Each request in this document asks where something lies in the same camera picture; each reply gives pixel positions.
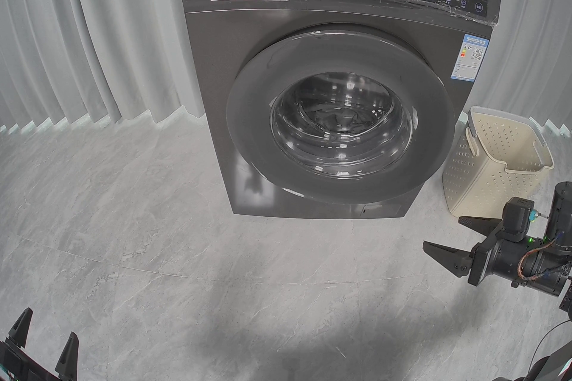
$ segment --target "cable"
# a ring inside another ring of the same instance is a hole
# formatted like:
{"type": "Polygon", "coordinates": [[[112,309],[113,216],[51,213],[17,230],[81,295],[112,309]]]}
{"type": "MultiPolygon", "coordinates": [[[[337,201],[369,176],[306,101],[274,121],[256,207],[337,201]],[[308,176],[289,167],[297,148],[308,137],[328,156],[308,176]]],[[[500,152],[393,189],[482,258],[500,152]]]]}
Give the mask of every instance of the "cable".
{"type": "Polygon", "coordinates": [[[532,366],[533,366],[534,356],[536,356],[536,352],[538,351],[538,348],[540,348],[540,345],[541,345],[541,343],[544,341],[544,338],[546,338],[546,337],[548,336],[548,334],[549,334],[550,332],[552,332],[552,330],[554,330],[554,329],[557,328],[557,327],[560,327],[562,324],[566,324],[567,322],[570,322],[570,320],[567,319],[567,320],[565,320],[564,322],[560,322],[560,324],[556,324],[553,328],[551,328],[550,330],[547,331],[547,333],[546,333],[545,336],[542,337],[542,340],[540,340],[540,342],[538,343],[537,348],[534,350],[533,358],[530,359],[529,372],[530,372],[530,369],[531,369],[532,366]]]}
{"type": "Polygon", "coordinates": [[[560,234],[556,235],[552,241],[545,244],[544,246],[540,246],[540,248],[534,248],[534,249],[531,249],[530,251],[527,251],[525,253],[525,255],[520,258],[520,261],[518,262],[518,267],[517,267],[517,275],[520,279],[523,279],[525,281],[534,281],[540,277],[543,277],[545,273],[551,273],[552,271],[556,271],[558,268],[565,267],[568,264],[568,263],[566,263],[566,264],[561,265],[559,267],[547,268],[546,270],[544,270],[540,273],[537,273],[536,275],[532,275],[530,277],[524,276],[524,273],[522,272],[522,264],[524,263],[526,257],[530,256],[531,254],[534,254],[535,252],[539,252],[543,249],[549,248],[550,246],[552,246],[556,242],[556,240],[558,239],[559,236],[560,236],[560,234]]]}

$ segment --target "laundry basket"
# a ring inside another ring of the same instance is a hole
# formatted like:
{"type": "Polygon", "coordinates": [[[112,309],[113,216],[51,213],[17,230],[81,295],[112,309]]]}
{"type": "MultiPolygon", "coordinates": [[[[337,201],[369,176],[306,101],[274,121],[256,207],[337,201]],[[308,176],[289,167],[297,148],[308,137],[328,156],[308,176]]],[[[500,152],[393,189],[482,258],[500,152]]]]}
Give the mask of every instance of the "laundry basket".
{"type": "Polygon", "coordinates": [[[447,206],[454,216],[501,218],[508,200],[528,197],[552,168],[535,123],[474,106],[443,171],[447,206]]]}

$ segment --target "floor tile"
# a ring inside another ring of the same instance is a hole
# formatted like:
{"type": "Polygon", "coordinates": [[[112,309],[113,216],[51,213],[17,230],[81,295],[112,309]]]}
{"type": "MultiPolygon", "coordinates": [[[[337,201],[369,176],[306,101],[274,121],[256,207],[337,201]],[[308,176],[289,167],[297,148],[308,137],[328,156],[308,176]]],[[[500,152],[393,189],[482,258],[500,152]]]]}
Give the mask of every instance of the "floor tile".
{"type": "Polygon", "coordinates": [[[121,272],[110,379],[358,379],[357,286],[121,272]]]}

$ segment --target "washing machine door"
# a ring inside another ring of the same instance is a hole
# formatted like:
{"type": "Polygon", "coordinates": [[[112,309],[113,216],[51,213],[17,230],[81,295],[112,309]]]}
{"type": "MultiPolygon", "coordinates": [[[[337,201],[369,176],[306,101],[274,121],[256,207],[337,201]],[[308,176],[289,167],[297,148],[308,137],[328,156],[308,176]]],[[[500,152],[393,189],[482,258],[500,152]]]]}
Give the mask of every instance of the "washing machine door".
{"type": "Polygon", "coordinates": [[[382,202],[424,183],[454,134],[428,64],[369,28],[324,26],[258,53],[226,106],[243,158],[273,184],[321,202],[382,202]]]}

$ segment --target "gray washing machine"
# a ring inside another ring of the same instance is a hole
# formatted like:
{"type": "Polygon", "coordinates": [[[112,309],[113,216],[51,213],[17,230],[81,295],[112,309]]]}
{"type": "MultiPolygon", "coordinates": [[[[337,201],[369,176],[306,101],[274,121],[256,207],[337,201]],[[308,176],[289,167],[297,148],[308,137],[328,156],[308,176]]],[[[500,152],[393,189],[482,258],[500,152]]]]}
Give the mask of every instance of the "gray washing machine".
{"type": "Polygon", "coordinates": [[[445,160],[500,0],[182,0],[235,213],[404,216],[445,160]]]}

